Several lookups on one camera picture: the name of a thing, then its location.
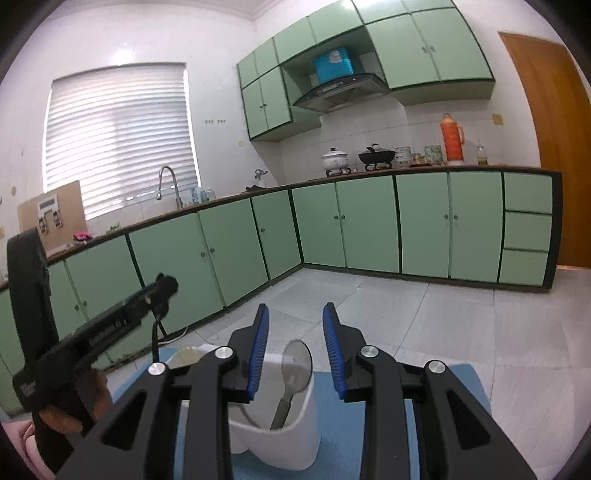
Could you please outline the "pink sleeved left forearm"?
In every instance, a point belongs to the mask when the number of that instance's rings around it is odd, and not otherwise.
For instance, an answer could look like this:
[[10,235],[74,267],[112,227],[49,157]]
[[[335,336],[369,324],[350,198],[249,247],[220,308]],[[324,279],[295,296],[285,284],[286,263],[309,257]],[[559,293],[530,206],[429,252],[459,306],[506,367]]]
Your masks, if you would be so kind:
[[55,474],[42,459],[32,420],[1,424],[2,474],[11,479],[54,479]]

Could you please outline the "person's left hand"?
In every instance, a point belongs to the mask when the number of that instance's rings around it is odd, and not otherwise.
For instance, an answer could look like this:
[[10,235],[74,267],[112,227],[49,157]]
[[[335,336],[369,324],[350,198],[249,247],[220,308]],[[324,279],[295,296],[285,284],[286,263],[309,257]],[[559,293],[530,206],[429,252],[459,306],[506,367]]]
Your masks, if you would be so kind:
[[45,425],[60,434],[81,434],[84,420],[100,420],[113,406],[106,375],[88,370],[72,389],[60,395],[57,406],[48,405],[39,412]]

